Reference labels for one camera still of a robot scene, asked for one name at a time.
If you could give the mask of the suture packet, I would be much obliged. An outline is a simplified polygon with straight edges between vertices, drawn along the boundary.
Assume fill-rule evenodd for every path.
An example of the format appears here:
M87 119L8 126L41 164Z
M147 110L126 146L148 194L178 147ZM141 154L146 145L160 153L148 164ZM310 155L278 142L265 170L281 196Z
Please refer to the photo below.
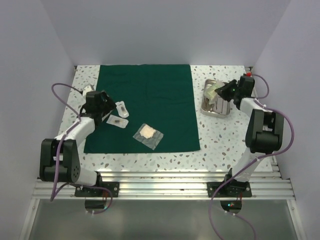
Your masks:
M130 114L126 108L125 102L118 101L115 104L116 104L116 109L117 109L118 115L124 119L128 118Z
M110 115L106 121L107 124L112 125L112 126L116 126L118 128L121 129L125 129L129 123L129 121L125 118L121 118L119 116L116 115Z

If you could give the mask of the stainless steel tray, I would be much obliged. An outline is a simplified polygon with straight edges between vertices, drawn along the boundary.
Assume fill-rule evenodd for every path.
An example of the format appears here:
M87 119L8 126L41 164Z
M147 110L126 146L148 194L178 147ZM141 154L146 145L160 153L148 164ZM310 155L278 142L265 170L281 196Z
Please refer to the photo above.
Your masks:
M202 114L207 115L207 116L217 117L217 118L225 118L230 113L230 103L228 101L223 100L219 95L218 95L218 98L216 99L216 104L215 104L214 109L212 111L205 111L203 109L203 102L205 99L205 96L204 96L205 87L207 85L211 85L212 83L214 83L216 81L219 81L219 80L207 79L204 82L204 89L203 89L203 94L202 94L200 111Z

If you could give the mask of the glove packet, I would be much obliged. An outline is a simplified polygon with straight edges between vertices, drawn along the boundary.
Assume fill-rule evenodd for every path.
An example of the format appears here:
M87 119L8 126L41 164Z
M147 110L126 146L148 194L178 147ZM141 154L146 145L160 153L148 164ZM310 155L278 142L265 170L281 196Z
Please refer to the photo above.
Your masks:
M222 81L218 80L205 87L203 95L208 99L210 105L214 104L218 98L218 93L216 92L216 90L223 87L224 85L225 84Z

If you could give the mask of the bagged cotton pad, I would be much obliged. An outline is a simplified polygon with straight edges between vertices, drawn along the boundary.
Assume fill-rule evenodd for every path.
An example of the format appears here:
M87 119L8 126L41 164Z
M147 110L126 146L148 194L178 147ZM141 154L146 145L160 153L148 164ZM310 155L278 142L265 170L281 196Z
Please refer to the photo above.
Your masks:
M142 143L151 150L155 150L160 141L163 139L164 134L146 123L143 123L133 138Z

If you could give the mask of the dark green surgical cloth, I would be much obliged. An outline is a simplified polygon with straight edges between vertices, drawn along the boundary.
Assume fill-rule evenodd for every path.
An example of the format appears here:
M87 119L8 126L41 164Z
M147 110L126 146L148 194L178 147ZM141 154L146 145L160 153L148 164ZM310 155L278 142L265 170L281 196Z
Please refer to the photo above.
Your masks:
M102 65L96 89L128 110L128 125L102 123L86 154L180 153L200 150L191 67L187 64ZM155 149L134 139L147 124L163 134Z

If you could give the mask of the steel forceps scissors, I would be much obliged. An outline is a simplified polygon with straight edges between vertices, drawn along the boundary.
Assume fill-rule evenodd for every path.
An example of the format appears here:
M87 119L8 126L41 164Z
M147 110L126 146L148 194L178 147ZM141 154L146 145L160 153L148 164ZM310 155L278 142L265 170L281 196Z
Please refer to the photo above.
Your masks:
M216 103L217 100L210 100L208 98L205 98L203 101L202 108L204 111L212 111L215 108Z

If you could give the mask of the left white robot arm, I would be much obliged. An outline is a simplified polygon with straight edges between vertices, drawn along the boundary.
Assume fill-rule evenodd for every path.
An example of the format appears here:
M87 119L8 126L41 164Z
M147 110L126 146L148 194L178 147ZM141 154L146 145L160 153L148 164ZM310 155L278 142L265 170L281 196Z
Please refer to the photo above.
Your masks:
M115 102L104 90L86 93L77 120L62 134L42 141L39 178L54 184L83 185L92 196L101 195L104 184L96 171L81 167L78 148L114 109Z

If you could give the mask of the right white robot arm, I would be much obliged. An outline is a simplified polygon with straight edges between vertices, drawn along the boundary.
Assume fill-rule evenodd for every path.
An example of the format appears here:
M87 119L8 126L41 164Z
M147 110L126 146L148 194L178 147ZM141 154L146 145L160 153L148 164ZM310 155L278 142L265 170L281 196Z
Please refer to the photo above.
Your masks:
M249 117L244 139L246 149L221 184L223 192L231 197L241 188L246 188L262 159L272 156L282 147L284 117L261 105L252 96L254 87L255 79L245 74L239 80L234 79L214 90L219 97L227 102L232 101L238 110Z

